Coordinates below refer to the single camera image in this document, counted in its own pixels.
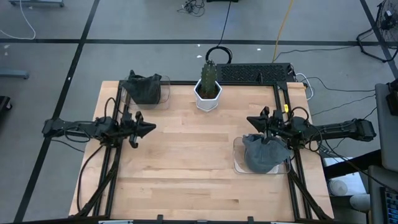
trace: white pot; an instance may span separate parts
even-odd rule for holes
[[[197,88],[200,85],[201,79],[199,79],[198,83],[195,85],[193,91],[195,92],[195,96],[197,98],[197,108],[209,112],[212,109],[215,109],[218,106],[218,100],[220,99],[221,92],[223,91],[222,87],[216,82],[216,86],[218,88],[218,94],[214,99],[202,99],[197,93]]]

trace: gray floor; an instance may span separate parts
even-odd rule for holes
[[[373,15],[377,0],[367,0]],[[26,17],[41,39],[79,39],[93,0],[65,0],[65,7],[24,7]],[[206,4],[206,13],[196,18],[176,12],[183,0],[101,0],[89,39],[219,39],[228,3]],[[225,39],[275,40],[288,0],[241,0],[232,4]],[[295,1],[282,40],[355,40],[370,27],[359,0]],[[0,29],[28,37],[19,7],[0,2]],[[374,35],[366,39],[375,41]],[[116,45],[86,44],[70,86],[61,118],[91,119],[103,80],[120,80],[130,69],[141,75],[159,73],[173,80],[197,80],[206,51],[213,45]],[[24,69],[30,79],[0,78],[0,95],[12,97],[13,110],[0,134],[0,223],[12,222],[40,151],[44,120],[51,117],[77,44],[0,44],[0,67]],[[272,45],[227,45],[233,63],[270,62]],[[330,46],[280,45],[279,51],[335,48]],[[367,50],[383,56],[380,47]],[[223,52],[212,54],[226,62]],[[320,77],[327,86],[342,89],[372,89],[376,83],[393,80],[386,63],[363,55],[359,47],[338,51],[291,53],[277,62],[290,62],[296,72]],[[324,89],[311,80],[315,96],[311,113],[338,106],[371,94],[341,93]],[[374,98],[353,103],[313,117],[315,124],[341,122],[366,116],[376,106]],[[377,116],[369,118],[377,130]],[[379,141],[345,140],[337,149],[344,156],[358,156],[379,149]],[[75,190],[82,154],[57,142],[50,145],[25,220],[66,217]]]

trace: clear plastic container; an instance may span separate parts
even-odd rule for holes
[[[251,171],[244,161],[244,144],[242,137],[238,137],[234,140],[233,146],[233,158],[234,158],[234,170],[239,174],[258,174]],[[274,166],[271,171],[266,174],[287,174],[290,171],[290,159],[286,159],[279,165]]]
[[[167,110],[170,103],[170,78],[168,76],[162,75],[162,78],[160,79],[160,100],[157,104],[137,104],[123,87],[121,93],[121,101],[123,103],[129,101],[130,109],[133,110]]]

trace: wooden table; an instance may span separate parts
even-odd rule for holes
[[[288,87],[291,106],[308,109],[302,83],[288,83]],[[106,100],[115,97],[117,89],[118,82],[103,82],[94,118],[103,116]],[[111,218],[154,220],[163,214],[165,220],[245,221],[253,216],[255,221],[293,221],[287,175],[237,174],[233,169],[233,141],[256,133],[246,117],[258,116],[265,105],[275,109],[271,87],[223,86],[219,106],[205,113],[196,107],[193,86],[172,85],[167,110],[142,111],[144,121],[157,128],[138,139],[137,149],[127,140],[123,144]],[[295,114],[305,116],[300,110]],[[83,162],[98,146],[96,140],[88,143]],[[104,152],[84,171],[82,205],[98,186]],[[301,155],[308,191],[333,217],[319,155],[307,150],[301,150]],[[297,192],[300,214],[305,217]],[[100,214],[107,194],[105,190]],[[75,193],[70,214],[76,212]]]

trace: yellow cable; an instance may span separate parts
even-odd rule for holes
[[[275,61],[276,52],[277,52],[277,49],[278,49],[279,37],[280,37],[280,35],[281,35],[281,33],[282,33],[282,30],[284,29],[285,22],[286,22],[286,20],[287,20],[287,16],[289,15],[289,12],[290,12],[290,10],[292,9],[292,6],[293,6],[293,2],[294,2],[294,0],[290,0],[289,8],[287,9],[287,12],[286,12],[284,21],[282,22],[282,25],[280,26],[279,33],[278,33],[278,38],[276,38],[275,50],[274,50],[274,57],[272,58],[272,63],[274,63],[274,61]]]

